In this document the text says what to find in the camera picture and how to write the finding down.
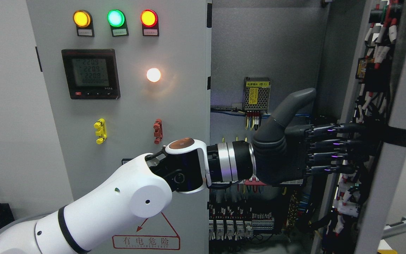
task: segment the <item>white robotic arm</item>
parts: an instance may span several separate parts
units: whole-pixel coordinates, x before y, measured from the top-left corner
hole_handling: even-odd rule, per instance
[[[265,129],[273,131],[274,125],[285,128],[314,96],[314,89],[289,95],[285,107],[280,105],[264,124]],[[184,138],[156,154],[140,155],[82,198],[44,218],[15,224],[0,233],[0,254],[87,253],[114,234],[161,212],[169,205],[173,191],[195,193],[212,182],[249,179],[257,165],[266,171],[270,161],[280,164],[276,153],[267,151],[285,148],[284,131],[274,133],[272,139],[265,138],[261,128],[257,133],[253,146],[236,141],[207,147],[202,141]]]

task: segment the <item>yellow indicator light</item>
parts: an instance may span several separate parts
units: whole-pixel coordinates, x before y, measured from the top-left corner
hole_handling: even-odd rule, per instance
[[[140,14],[140,21],[146,27],[153,27],[158,22],[158,15],[153,10],[144,10]]]
[[[73,21],[78,27],[84,28],[90,25],[92,18],[87,11],[77,10],[73,14]]]
[[[161,79],[161,71],[158,68],[151,68],[147,71],[147,79],[153,83]]]

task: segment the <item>robotic hand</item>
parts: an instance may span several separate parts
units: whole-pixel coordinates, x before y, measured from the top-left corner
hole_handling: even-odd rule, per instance
[[[327,132],[339,132],[341,126],[330,125],[324,131],[310,125],[287,128],[295,113],[314,98],[315,89],[290,94],[255,133],[251,144],[236,141],[206,146],[202,141],[184,138],[156,154],[140,155],[73,203],[0,232],[0,254],[87,253],[126,227],[161,212],[169,205],[173,191],[195,193],[213,182],[245,180],[252,174],[276,185],[311,173],[336,172],[340,166],[314,162],[348,156],[346,150],[330,155],[308,151],[330,142],[353,146],[347,140],[322,140],[333,138]],[[322,143],[311,143],[318,135]]]

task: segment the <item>yellow label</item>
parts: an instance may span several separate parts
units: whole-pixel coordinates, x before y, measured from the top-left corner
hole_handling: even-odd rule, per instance
[[[249,104],[258,104],[258,87],[250,87]]]
[[[270,87],[270,81],[248,81],[246,87]]]

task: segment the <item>red indicator light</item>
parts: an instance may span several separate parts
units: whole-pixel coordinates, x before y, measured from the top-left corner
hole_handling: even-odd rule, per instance
[[[158,15],[154,10],[144,10],[140,14],[140,21],[146,27],[154,27],[158,23]]]

